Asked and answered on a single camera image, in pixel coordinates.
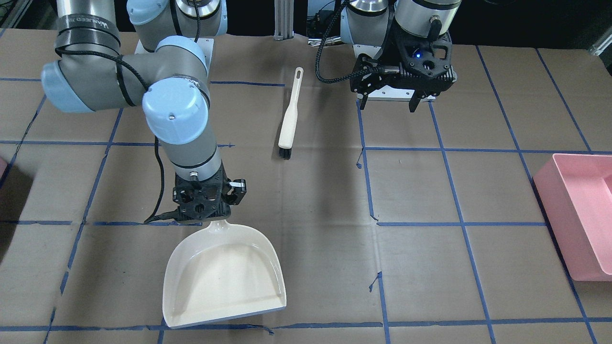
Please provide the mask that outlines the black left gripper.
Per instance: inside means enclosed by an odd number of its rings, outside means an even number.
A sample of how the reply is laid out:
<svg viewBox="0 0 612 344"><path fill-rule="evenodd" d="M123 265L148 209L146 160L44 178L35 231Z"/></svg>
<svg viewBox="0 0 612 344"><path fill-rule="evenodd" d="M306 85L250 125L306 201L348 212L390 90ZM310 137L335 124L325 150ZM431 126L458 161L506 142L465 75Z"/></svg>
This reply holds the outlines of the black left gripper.
<svg viewBox="0 0 612 344"><path fill-rule="evenodd" d="M449 33L442 33L442 22L428 22L426 36L419 37L393 21L376 54L358 54L353 71L359 76L350 79L350 89L361 97L361 110L385 86L413 90L409 110L415 112L421 100L437 97L455 83L451 54L452 41Z"/></svg>

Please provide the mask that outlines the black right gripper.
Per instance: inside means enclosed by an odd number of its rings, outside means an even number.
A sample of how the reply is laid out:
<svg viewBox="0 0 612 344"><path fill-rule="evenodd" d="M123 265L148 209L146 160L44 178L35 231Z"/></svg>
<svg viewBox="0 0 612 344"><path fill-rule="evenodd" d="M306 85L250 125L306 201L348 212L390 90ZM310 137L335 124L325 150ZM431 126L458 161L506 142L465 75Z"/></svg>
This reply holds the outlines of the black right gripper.
<svg viewBox="0 0 612 344"><path fill-rule="evenodd" d="M205 181L176 176L173 201L177 210L172 219L182 224L228 219L232 205L238 205L246 193L246 180L229 179L223 165Z"/></svg>

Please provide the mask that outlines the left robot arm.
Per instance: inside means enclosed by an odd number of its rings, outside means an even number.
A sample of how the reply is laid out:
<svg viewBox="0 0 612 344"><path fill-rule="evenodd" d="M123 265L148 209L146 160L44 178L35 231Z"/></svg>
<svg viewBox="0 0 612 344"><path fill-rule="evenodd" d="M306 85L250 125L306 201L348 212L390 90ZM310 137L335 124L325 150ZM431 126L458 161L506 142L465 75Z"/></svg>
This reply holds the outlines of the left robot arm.
<svg viewBox="0 0 612 344"><path fill-rule="evenodd" d="M412 91L408 106L437 97L457 80L449 28L460 0L349 0L339 14L340 36L353 46L373 46L357 54L349 77L360 107L383 87Z"/></svg>

